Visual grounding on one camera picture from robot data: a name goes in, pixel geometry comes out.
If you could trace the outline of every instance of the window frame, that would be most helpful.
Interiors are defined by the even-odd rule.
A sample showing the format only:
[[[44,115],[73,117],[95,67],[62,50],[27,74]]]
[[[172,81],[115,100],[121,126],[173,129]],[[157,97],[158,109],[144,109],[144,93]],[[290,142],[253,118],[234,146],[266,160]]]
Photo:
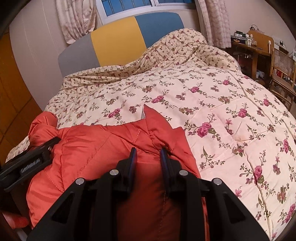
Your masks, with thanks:
[[[126,18],[149,12],[196,9],[194,3],[159,3],[158,0],[150,0],[150,2],[152,6],[136,7],[107,16],[102,0],[96,0],[96,9],[97,14],[101,19],[102,25],[116,21],[121,18]]]

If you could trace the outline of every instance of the metal screw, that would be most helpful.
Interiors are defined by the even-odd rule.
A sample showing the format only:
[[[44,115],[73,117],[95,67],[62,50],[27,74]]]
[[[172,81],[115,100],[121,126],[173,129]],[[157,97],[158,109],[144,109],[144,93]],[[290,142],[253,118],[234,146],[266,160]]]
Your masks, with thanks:
[[[109,173],[111,176],[116,176],[118,175],[119,171],[117,169],[112,169]]]
[[[83,179],[83,178],[78,178],[78,179],[76,179],[75,183],[76,183],[77,185],[81,185],[81,184],[84,183],[84,179]]]
[[[218,186],[222,184],[222,180],[220,178],[215,178],[213,182]]]
[[[179,171],[179,174],[180,174],[181,176],[187,176],[187,175],[188,175],[188,171],[186,171],[186,170],[180,170],[180,171]]]

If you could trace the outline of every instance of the bed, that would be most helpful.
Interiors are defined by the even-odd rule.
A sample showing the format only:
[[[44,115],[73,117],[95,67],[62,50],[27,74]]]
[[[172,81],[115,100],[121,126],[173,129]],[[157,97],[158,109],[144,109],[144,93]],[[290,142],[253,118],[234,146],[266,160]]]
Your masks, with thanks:
[[[58,128],[136,121],[146,104],[184,128],[201,177],[221,178],[270,240],[293,222],[296,120],[178,14],[105,25],[70,45],[59,65],[65,78],[45,109]],[[7,160],[28,145],[25,138]]]

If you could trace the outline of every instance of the window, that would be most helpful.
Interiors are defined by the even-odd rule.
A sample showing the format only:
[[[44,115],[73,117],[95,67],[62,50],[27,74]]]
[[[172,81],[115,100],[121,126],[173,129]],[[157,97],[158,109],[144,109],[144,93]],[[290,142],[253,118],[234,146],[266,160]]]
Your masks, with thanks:
[[[195,9],[194,0],[96,0],[103,24],[147,12]]]
[[[152,6],[150,0],[102,0],[107,16],[136,7]]]

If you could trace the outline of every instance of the wooden chair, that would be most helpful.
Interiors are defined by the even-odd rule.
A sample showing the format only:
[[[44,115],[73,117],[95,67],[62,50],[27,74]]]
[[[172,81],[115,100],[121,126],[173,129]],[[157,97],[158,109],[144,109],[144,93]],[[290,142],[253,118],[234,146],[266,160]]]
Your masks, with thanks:
[[[281,77],[277,76],[274,73],[274,69],[277,69],[282,72]],[[283,75],[288,76],[290,78],[290,82],[285,81],[283,79]],[[294,83],[296,77],[296,62],[293,59],[291,59],[288,55],[273,48],[270,76],[271,83],[269,85],[268,90],[275,96],[277,96],[284,104],[288,103],[288,110],[290,111],[292,103],[294,101],[294,97],[296,95],[296,92],[294,90]],[[277,92],[276,88],[271,88],[275,85],[281,87],[279,92]]]

